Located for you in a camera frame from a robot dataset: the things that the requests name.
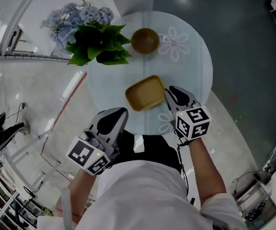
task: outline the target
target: green leaves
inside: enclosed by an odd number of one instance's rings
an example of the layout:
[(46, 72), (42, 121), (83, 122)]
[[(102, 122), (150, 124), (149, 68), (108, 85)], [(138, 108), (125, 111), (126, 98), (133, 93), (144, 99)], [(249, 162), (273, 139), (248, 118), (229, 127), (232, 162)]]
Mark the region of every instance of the green leaves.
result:
[(117, 36), (116, 36), (116, 40), (118, 41), (118, 42), (120, 42), (120, 44), (129, 44), (129, 43), (131, 43), (131, 40), (129, 40), (129, 39), (127, 39), (126, 37), (124, 37), (122, 34), (118, 34)]
[(88, 48), (88, 58), (89, 59), (94, 59), (96, 56), (98, 56), (103, 50), (100, 48), (93, 48), (89, 47)]
[(107, 51), (114, 51), (114, 46), (113, 46), (113, 41), (112, 41), (112, 39), (108, 41), (108, 43), (107, 43), (106, 46), (104, 47), (104, 50), (107, 50)]
[(121, 51), (123, 50), (124, 48), (122, 47), (122, 44), (118, 41), (113, 41), (113, 47), (115, 50), (118, 50), (118, 51)]
[(120, 34), (125, 25), (102, 25), (93, 22), (80, 25), (75, 33), (76, 42), (69, 44), (67, 51), (73, 53), (69, 64), (83, 66), (96, 58), (104, 65), (128, 64), (131, 55), (122, 45), (131, 41)]
[(116, 59), (116, 60), (112, 60), (112, 61), (104, 61), (101, 63), (104, 65), (121, 65), (121, 64), (128, 65), (129, 64), (126, 59)]
[(68, 65), (83, 66), (90, 61), (91, 59), (88, 58), (88, 51), (83, 46), (79, 46), (77, 50), (75, 50), (75, 53), (70, 59)]
[(66, 47), (66, 50), (71, 52), (71, 53), (75, 53), (75, 51), (78, 49), (78, 44), (71, 44), (68, 47)]
[(110, 25), (103, 32), (105, 37), (114, 39), (125, 25)]

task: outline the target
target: flower pattern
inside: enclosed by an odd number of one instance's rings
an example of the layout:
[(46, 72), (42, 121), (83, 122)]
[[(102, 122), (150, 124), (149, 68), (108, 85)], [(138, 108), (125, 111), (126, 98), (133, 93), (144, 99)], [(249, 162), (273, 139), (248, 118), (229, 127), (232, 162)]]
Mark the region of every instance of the flower pattern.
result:
[(179, 60), (179, 54), (188, 54), (190, 52), (189, 48), (183, 44), (188, 40), (188, 35), (186, 33), (182, 33), (177, 36), (176, 28), (170, 26), (168, 29), (168, 35), (163, 33), (159, 34), (160, 41), (162, 42), (159, 47), (159, 54), (164, 55), (171, 51), (171, 59), (175, 62)]
[(172, 132), (174, 127), (173, 125), (171, 124), (171, 121), (173, 120), (172, 116), (171, 116), (171, 113), (169, 113), (170, 115), (168, 116), (167, 114), (165, 113), (159, 113), (158, 114), (158, 119), (162, 122), (164, 122), (165, 124), (162, 124), (159, 128), (158, 128), (158, 131), (159, 133), (161, 134), (165, 134), (165, 133), (168, 133), (168, 132)]

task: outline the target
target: flower arrangement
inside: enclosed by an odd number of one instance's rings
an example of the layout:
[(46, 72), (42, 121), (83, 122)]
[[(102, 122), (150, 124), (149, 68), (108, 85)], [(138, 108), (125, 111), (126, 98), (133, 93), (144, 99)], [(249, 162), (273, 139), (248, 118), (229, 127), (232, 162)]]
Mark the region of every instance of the flower arrangement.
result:
[(122, 45), (131, 41), (120, 34), (125, 25), (110, 25), (112, 19), (111, 9), (83, 0), (52, 11), (41, 26), (50, 28), (50, 39), (61, 51), (73, 53), (68, 64), (83, 66), (94, 58), (104, 65), (128, 64), (131, 55)]

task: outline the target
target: person's arm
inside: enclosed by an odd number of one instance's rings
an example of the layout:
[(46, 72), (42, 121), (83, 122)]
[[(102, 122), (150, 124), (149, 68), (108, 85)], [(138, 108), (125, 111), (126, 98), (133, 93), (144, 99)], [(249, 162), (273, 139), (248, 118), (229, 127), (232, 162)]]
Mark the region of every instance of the person's arm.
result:
[[(82, 215), (84, 214), (85, 204), (95, 179), (96, 176), (90, 175), (84, 170), (79, 170), (74, 180), (68, 186), (71, 197), (72, 221), (76, 224), (79, 223)], [(54, 216), (63, 216), (61, 197), (57, 201)]]
[(202, 206), (208, 198), (226, 193), (226, 188), (201, 138), (192, 141), (189, 147)]

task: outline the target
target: floor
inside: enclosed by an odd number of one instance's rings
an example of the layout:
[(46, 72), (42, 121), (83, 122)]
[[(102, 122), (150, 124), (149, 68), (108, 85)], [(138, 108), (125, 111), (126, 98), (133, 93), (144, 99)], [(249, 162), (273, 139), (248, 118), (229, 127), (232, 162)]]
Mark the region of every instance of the floor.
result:
[[(57, 160), (61, 162), (60, 172), (54, 173), (38, 192), (39, 202), (50, 209), (54, 209), (61, 190), (69, 184), (69, 173), (78, 171), (65, 158), (65, 152), (73, 137), (79, 136), (98, 112), (88, 90), (86, 75), (86, 68), (75, 68), (65, 63), (0, 64), (0, 113), (14, 114), (19, 104), (25, 102), (27, 107), (19, 113), (18, 120), (26, 118), (31, 127), (29, 135), (16, 135), (15, 144), (10, 142), (3, 151), (5, 156), (13, 154), (45, 130), (53, 129), (48, 139), (44, 138), (30, 147), (28, 156), (17, 166), (28, 181), (33, 182), (41, 172), (50, 171)], [(239, 129), (213, 92), (206, 106), (213, 117), (213, 125), (203, 140), (228, 191), (232, 192), (232, 180), (254, 170), (256, 164)], [(16, 115), (7, 119), (5, 128), (14, 125), (15, 121)], [(177, 137), (173, 133), (164, 137), (170, 146), (176, 147)], [(189, 151), (183, 148), (181, 153), (189, 180), (188, 197), (198, 198)], [(92, 197), (96, 197), (97, 182), (91, 191)]]
[(263, 0), (154, 0), (189, 23), (212, 58), (212, 90), (263, 167), (276, 139), (276, 24)]

